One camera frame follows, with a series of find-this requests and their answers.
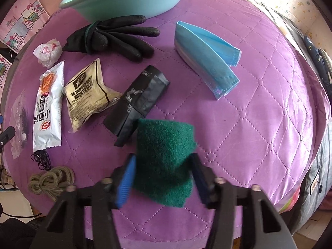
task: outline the black cable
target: black cable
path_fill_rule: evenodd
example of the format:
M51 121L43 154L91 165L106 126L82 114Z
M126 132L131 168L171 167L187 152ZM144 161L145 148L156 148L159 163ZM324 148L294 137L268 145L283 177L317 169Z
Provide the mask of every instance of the black cable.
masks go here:
M51 161L49 159L49 155L46 149L34 152L34 154L32 154L30 158L32 161L38 163L38 167L40 170L51 170Z
M6 214L4 211L2 213L9 216L9 217L13 217L13 218L35 218L35 217L38 217L38 216L42 215L42 213L40 213L40 214L37 214L37 215L34 215L34 216L15 216L15 215Z

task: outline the red logo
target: red logo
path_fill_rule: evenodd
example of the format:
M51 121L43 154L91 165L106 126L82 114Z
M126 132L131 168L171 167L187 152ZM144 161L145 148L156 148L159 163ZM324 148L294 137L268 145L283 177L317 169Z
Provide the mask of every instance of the red logo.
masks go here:
M42 123L41 128L42 128L42 130L46 130L46 129L48 129L50 126L51 126L51 122L50 122L50 121L45 121L45 122Z

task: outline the purple quilted cover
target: purple quilted cover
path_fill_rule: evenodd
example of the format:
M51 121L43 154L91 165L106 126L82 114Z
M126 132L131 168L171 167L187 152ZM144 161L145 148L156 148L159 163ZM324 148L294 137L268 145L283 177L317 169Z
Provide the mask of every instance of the purple quilted cover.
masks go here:
M242 50L237 67L238 86L219 101L174 49L175 24L184 21L225 39ZM87 22L74 10L60 11L39 32L24 54L7 98L4 127L9 125L14 100L25 88L29 121L28 143L13 160L11 147L4 160L18 187L33 206L46 214L52 201L27 189L31 174L40 170L33 153L32 126L39 77L45 71L33 50L53 38L66 38ZM171 82L148 115L150 119L187 122L195 127L201 160L237 186L260 184L277 209L292 196L308 171L321 143L330 107L312 69L288 44L278 28L245 0L181 0L168 12L144 26L158 27L157 38L145 38L155 48L152 59L136 64L115 53L93 56L63 53L64 81L100 57L104 82L124 92L148 65L161 70ZM114 147L115 136L102 124L107 111L93 115L74 134L67 105L62 108L62 146L49 149L52 166L69 166L75 184L95 184L135 152L135 139ZM91 235L87 209L86 235ZM196 188L182 209L163 207L132 190L128 202L113 212L122 248L204 248L213 210L200 203ZM235 237L241 232L237 209Z

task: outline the black glove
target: black glove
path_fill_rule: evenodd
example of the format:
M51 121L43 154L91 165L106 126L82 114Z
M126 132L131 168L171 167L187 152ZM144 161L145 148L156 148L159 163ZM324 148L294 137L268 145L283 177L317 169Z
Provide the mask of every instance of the black glove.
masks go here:
M131 34L149 37L160 35L157 28L132 26L145 21L146 17L140 15L96 21L69 36L62 50L92 54L110 48L131 61L140 62L143 57L151 58L154 49L150 44Z

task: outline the snack package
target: snack package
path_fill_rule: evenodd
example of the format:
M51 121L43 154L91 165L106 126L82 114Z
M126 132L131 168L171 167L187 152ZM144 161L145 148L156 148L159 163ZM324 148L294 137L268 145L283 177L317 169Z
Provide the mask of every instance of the snack package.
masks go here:
M73 133L88 118L114 105L121 93L104 85L99 58L78 72L64 87Z
M55 39L39 45L34 50L34 55L38 58L38 63L50 69L60 58L62 47L60 42Z
M34 109L34 152L61 145L61 108L64 61L39 78Z

